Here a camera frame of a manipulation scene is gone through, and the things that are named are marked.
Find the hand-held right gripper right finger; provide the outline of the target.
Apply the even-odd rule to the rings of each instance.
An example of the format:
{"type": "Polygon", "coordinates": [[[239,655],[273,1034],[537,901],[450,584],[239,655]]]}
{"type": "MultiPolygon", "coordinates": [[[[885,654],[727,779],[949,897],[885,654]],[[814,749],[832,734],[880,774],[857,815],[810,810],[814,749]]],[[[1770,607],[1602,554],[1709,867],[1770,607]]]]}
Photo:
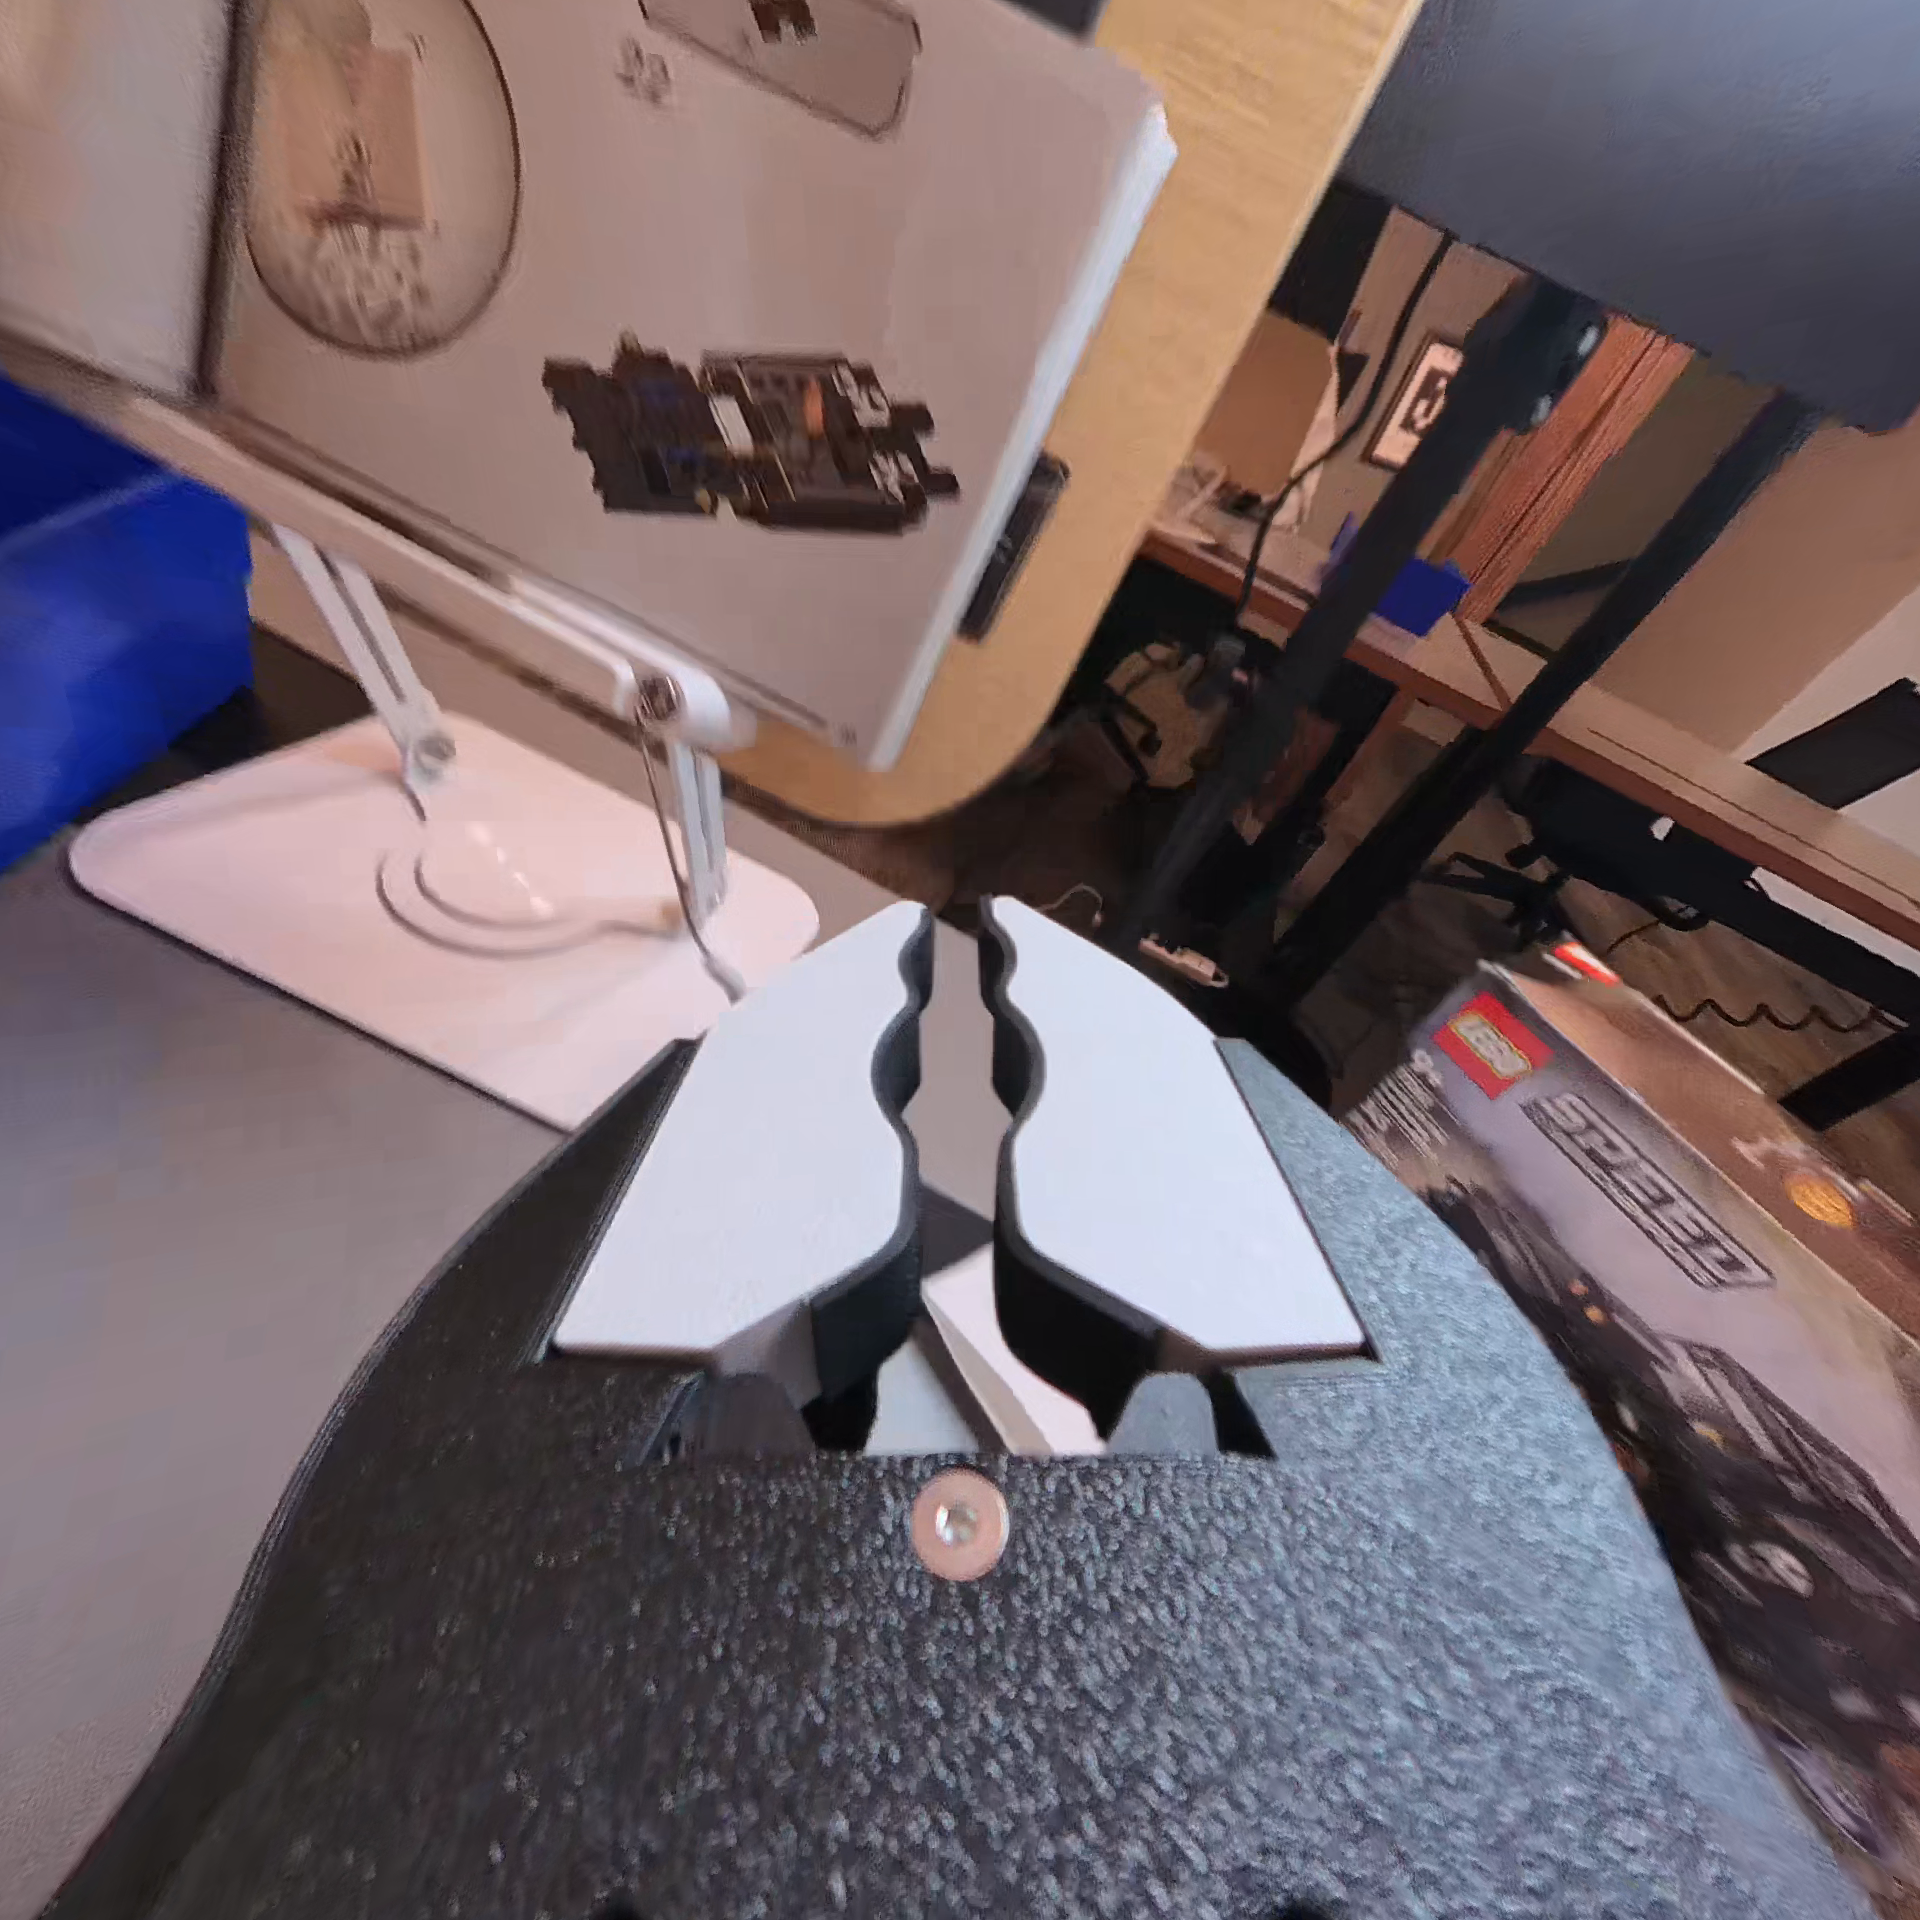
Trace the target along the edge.
{"type": "Polygon", "coordinates": [[[994,1305],[1037,1375],[1225,1373],[1369,1347],[1210,1031],[1034,907],[984,901],[1006,1112],[994,1305]]]}

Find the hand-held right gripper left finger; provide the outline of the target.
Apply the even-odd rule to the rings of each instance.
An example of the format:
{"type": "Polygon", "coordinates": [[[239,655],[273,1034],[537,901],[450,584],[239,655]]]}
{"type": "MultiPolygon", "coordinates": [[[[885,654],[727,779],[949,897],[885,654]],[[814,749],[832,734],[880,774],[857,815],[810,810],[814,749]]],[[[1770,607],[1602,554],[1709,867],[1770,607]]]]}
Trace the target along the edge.
{"type": "Polygon", "coordinates": [[[881,1367],[921,1307],[933,915],[891,902],[783,966],[695,1046],[551,1344],[699,1367],[881,1367]]]}

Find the blue plastic bin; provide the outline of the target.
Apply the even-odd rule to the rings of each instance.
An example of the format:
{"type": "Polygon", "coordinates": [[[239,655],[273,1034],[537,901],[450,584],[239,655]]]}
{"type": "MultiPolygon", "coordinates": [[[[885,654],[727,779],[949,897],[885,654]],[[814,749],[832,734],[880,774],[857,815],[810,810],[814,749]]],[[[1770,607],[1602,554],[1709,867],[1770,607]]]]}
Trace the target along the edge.
{"type": "Polygon", "coordinates": [[[253,686],[248,517],[1,382],[1,864],[253,686]]]}

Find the lego instruction booklet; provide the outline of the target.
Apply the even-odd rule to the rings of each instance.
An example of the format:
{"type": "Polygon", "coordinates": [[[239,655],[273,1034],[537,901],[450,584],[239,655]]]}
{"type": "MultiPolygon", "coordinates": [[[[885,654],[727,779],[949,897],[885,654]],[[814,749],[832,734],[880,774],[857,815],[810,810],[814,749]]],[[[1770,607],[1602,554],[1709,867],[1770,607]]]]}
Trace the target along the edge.
{"type": "Polygon", "coordinates": [[[3,3],[3,330],[899,755],[1174,162],[1011,3],[3,3]]]}

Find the lego set box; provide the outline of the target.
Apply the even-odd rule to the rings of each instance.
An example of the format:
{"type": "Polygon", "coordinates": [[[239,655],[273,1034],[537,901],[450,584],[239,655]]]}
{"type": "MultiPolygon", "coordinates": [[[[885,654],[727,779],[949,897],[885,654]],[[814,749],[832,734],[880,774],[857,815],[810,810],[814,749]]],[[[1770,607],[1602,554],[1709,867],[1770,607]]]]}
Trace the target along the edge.
{"type": "Polygon", "coordinates": [[[1582,944],[1480,963],[1343,1112],[1554,1347],[1729,1690],[1914,1885],[1914,1221],[1582,944]]]}

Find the white book stand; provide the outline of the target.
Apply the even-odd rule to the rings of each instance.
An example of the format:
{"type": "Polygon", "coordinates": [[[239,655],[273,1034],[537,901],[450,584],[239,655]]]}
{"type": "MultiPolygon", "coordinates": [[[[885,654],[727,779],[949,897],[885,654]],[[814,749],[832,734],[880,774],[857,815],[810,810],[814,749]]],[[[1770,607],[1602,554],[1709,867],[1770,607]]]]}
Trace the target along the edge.
{"type": "Polygon", "coordinates": [[[373,707],[82,830],[82,890],[558,1128],[810,944],[803,888],[728,853],[718,758],[754,717],[703,667],[181,402],[10,333],[3,371],[245,506],[263,584],[317,619],[373,707]],[[419,635],[607,719],[649,792],[439,701],[419,635]]]}

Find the long wooden desk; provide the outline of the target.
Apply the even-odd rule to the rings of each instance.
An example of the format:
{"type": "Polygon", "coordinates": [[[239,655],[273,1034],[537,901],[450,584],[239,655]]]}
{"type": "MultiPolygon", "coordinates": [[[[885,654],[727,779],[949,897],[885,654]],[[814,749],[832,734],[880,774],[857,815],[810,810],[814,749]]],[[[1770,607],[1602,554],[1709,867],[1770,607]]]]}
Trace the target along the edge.
{"type": "MultiPolygon", "coordinates": [[[[1151,605],[1171,630],[1202,641],[1202,629],[1210,630],[1232,613],[1239,558],[1227,546],[1150,526],[1119,575],[1114,601],[1133,601],[1141,619],[1151,605]]],[[[1259,574],[1248,615],[1251,635],[1279,643],[1304,613],[1303,578],[1259,574]]],[[[1459,729],[1488,729],[1547,667],[1455,613],[1441,615],[1421,638],[1369,617],[1346,662],[1390,687],[1386,734],[1414,706],[1441,713],[1459,729]]],[[[1559,760],[1648,807],[1670,822],[1672,840],[1686,830],[1750,861],[1769,901],[1914,977],[1914,853],[1598,686],[1578,687],[1522,751],[1559,760]]],[[[1328,800],[1310,800],[1304,774],[1294,776],[1261,834],[1264,849],[1304,849],[1303,831],[1321,826],[1325,815],[1328,800]]]]}

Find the black light stand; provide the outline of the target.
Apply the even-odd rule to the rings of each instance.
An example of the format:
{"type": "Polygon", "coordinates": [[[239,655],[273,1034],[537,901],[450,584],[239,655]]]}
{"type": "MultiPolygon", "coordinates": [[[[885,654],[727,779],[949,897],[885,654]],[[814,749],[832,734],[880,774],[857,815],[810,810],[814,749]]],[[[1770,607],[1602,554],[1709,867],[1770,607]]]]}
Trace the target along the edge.
{"type": "MultiPolygon", "coordinates": [[[[1106,909],[1106,945],[1136,962],[1145,934],[1163,930],[1202,855],[1237,803],[1288,744],[1301,710],[1343,659],[1399,568],[1471,474],[1499,430],[1538,427],[1600,339],[1602,311],[1549,279],[1517,281],[1469,333],[1438,424],[1360,522],[1349,554],[1315,593],[1279,658],[1264,672],[1246,714],[1182,807],[1138,887],[1106,909]]],[[[1738,438],[1686,493],[1608,589],[1595,613],[1486,729],[1459,738],[1414,782],[1279,937],[1257,991],[1279,1017],[1304,998],[1357,937],[1418,877],[1473,803],[1589,686],[1624,640],[1678,587],[1765,481],[1808,440],[1822,413],[1775,390],[1738,438]]]]}

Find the black computer monitor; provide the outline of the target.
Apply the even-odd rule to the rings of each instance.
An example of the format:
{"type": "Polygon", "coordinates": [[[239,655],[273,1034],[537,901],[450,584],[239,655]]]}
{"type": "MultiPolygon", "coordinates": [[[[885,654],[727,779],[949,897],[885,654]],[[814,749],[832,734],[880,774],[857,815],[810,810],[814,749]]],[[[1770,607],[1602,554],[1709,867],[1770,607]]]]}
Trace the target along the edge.
{"type": "Polygon", "coordinates": [[[1886,683],[1746,765],[1824,808],[1870,800],[1918,773],[1918,686],[1886,683]]]}

